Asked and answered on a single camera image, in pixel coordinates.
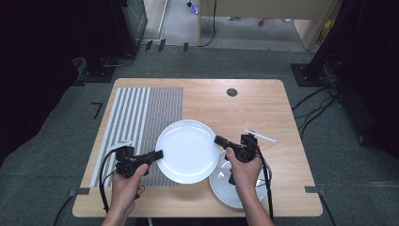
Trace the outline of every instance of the small white plate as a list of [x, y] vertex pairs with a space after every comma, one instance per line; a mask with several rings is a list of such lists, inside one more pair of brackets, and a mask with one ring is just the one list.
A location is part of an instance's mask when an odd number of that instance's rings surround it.
[[[211, 183], [211, 188], [214, 191], [215, 195], [223, 203], [232, 208], [242, 209], [243, 204], [241, 203], [240, 198], [238, 198], [237, 192], [235, 191], [235, 186], [229, 183], [231, 175], [231, 163], [224, 158], [225, 155], [226, 152], [220, 154], [214, 172], [209, 175], [209, 182]], [[255, 188], [258, 199], [260, 201], [262, 201], [267, 195], [266, 186], [264, 186], [263, 184], [264, 174], [262, 169], [259, 173], [258, 181], [256, 183], [257, 187]]]
[[159, 136], [155, 150], [163, 150], [159, 169], [172, 181], [194, 184], [214, 171], [220, 149], [215, 133], [199, 121], [176, 121]]

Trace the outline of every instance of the human hand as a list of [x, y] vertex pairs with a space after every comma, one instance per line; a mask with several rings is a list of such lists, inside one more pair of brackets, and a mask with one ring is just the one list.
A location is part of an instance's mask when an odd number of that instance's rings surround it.
[[241, 196], [244, 191], [255, 191], [259, 172], [262, 169], [261, 158], [257, 155], [250, 162], [240, 162], [230, 147], [226, 149], [226, 155], [231, 162], [231, 173], [234, 176], [235, 188], [238, 195]]
[[112, 175], [112, 201], [103, 225], [123, 225], [129, 214], [135, 209], [135, 196], [141, 195], [145, 188], [141, 178], [149, 165], [143, 164], [137, 168], [130, 178], [124, 178], [115, 173]]

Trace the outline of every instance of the striped mat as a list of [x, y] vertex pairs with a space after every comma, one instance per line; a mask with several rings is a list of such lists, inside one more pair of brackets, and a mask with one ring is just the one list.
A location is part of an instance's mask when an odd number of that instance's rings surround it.
[[[110, 148], [123, 141], [132, 142], [136, 155], [154, 151], [162, 131], [168, 125], [182, 119], [183, 88], [119, 88], [106, 125], [90, 187], [99, 186], [100, 167]], [[111, 154], [105, 164], [103, 178], [115, 169], [115, 155]], [[145, 186], [176, 186], [156, 163], [150, 174], [143, 177]], [[111, 186], [107, 178], [105, 186]]]

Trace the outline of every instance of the forearm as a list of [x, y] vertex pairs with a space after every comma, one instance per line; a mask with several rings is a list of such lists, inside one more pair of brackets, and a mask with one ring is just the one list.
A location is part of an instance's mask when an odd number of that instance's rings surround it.
[[261, 202], [259, 202], [255, 190], [239, 192], [239, 197], [249, 226], [274, 225]]
[[116, 225], [124, 225], [126, 222], [127, 216], [122, 213], [122, 211], [113, 211], [112, 208], [106, 214], [105, 220], [103, 222], [103, 226], [116, 226]]

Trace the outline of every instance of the white ceramic plate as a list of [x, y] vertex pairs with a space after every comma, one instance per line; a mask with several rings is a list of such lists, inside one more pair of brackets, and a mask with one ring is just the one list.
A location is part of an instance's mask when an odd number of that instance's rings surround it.
[[159, 136], [155, 150], [163, 150], [159, 169], [172, 181], [194, 184], [214, 171], [220, 149], [215, 133], [199, 121], [176, 121]]
[[[209, 182], [215, 195], [223, 203], [233, 208], [242, 209], [243, 204], [240, 202], [240, 198], [238, 198], [235, 186], [229, 183], [231, 163], [224, 158], [225, 155], [226, 152], [220, 154], [215, 170], [209, 175]], [[259, 186], [263, 184], [264, 174], [262, 169], [259, 173], [257, 187], [255, 188], [260, 201], [267, 195], [266, 186]]]

